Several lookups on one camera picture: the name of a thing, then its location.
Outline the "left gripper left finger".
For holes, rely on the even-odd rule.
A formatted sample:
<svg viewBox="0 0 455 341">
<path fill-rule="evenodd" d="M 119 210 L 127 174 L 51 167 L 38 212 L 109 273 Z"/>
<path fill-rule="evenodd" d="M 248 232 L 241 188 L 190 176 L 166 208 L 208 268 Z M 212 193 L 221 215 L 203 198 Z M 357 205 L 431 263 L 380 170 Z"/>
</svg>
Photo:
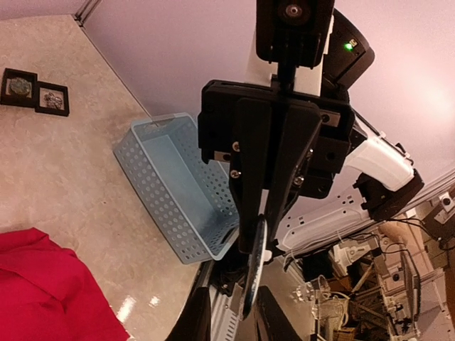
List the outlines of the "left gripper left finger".
<svg viewBox="0 0 455 341">
<path fill-rule="evenodd" d="M 200 287 L 186 301 L 166 341 L 209 341 L 210 334 L 210 293 L 207 287 Z"/>
</svg>

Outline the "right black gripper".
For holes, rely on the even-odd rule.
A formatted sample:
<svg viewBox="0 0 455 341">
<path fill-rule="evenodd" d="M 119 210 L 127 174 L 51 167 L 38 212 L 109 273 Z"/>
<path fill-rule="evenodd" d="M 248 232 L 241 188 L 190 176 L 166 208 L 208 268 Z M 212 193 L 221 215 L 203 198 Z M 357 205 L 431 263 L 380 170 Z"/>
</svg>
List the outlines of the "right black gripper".
<svg viewBox="0 0 455 341">
<path fill-rule="evenodd" d="M 250 253 L 263 190 L 267 241 L 287 201 L 323 199 L 351 152 L 355 114 L 346 101 L 278 88 L 211 80 L 201 95 L 198 147 L 204 163 L 230 163 L 240 218 L 238 246 Z"/>
</svg>

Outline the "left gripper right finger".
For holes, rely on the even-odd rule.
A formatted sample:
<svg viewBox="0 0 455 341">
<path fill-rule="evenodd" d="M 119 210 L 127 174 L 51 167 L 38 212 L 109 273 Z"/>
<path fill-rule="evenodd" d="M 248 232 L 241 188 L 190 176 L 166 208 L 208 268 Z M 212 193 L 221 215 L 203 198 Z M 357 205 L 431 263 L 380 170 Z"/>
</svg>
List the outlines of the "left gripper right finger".
<svg viewBox="0 0 455 341">
<path fill-rule="evenodd" d="M 255 326 L 261 341 L 302 341 L 266 286 L 260 286 L 257 292 Z"/>
</svg>

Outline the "silver white brooch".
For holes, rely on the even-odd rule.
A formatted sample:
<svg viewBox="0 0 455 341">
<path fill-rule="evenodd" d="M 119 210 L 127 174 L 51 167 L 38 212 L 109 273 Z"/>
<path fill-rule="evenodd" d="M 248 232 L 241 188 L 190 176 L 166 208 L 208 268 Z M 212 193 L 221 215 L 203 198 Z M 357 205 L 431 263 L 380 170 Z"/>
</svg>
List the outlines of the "silver white brooch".
<svg viewBox="0 0 455 341">
<path fill-rule="evenodd" d="M 53 92 L 46 92 L 43 95 L 43 101 L 44 101 L 45 107 L 47 107 L 47 108 L 59 109 L 59 110 L 64 109 L 63 98 L 56 95 Z"/>
</svg>

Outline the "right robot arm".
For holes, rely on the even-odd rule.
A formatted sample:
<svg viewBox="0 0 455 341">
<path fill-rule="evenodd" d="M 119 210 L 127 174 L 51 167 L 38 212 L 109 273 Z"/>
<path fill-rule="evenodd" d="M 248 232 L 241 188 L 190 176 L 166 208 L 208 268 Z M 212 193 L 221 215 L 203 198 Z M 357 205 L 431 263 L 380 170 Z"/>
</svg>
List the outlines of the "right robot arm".
<svg viewBox="0 0 455 341">
<path fill-rule="evenodd" d="M 333 1 L 258 1 L 253 48 L 276 70 L 264 83 L 210 81 L 198 115 L 203 162 L 230 165 L 242 253 L 260 235 L 266 245 L 295 251 L 279 236 L 279 223 L 300 197 L 325 198 L 343 167 L 359 172 L 360 208 L 376 222 L 422 189 L 406 151 L 350 105 L 349 88 L 375 54 Z"/>
</svg>

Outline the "red t-shirt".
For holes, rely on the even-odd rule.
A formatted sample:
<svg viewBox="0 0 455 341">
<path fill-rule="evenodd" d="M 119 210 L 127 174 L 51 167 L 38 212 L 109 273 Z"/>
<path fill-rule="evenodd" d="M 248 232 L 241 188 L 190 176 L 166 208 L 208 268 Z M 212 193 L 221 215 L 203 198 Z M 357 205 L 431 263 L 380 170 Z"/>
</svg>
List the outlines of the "red t-shirt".
<svg viewBox="0 0 455 341">
<path fill-rule="evenodd" d="M 128 340 L 90 270 L 36 228 L 1 234 L 2 340 Z"/>
</svg>

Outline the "green round brooch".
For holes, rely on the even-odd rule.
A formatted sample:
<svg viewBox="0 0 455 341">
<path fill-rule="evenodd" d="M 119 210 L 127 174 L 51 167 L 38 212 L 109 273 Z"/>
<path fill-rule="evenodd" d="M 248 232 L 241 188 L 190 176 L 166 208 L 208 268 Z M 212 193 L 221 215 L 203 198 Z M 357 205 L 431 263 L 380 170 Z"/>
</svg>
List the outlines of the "green round brooch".
<svg viewBox="0 0 455 341">
<path fill-rule="evenodd" d="M 31 93 L 32 85 L 28 80 L 15 77 L 10 80 L 9 90 L 11 94 L 27 97 Z"/>
</svg>

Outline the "blue round brooch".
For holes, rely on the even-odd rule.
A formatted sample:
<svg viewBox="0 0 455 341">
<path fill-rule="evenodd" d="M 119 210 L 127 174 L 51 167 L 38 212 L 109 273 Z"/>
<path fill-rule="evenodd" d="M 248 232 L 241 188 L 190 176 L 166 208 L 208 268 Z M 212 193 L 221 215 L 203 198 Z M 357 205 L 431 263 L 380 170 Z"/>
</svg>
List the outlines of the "blue round brooch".
<svg viewBox="0 0 455 341">
<path fill-rule="evenodd" d="M 257 231 L 253 243 L 252 253 L 248 261 L 248 272 L 245 282 L 245 288 L 242 294 L 242 308 L 240 317 L 246 320 L 251 313 L 257 293 L 259 290 L 260 279 L 264 262 L 266 259 L 268 242 L 268 224 L 267 218 L 260 214 L 257 222 Z"/>
</svg>

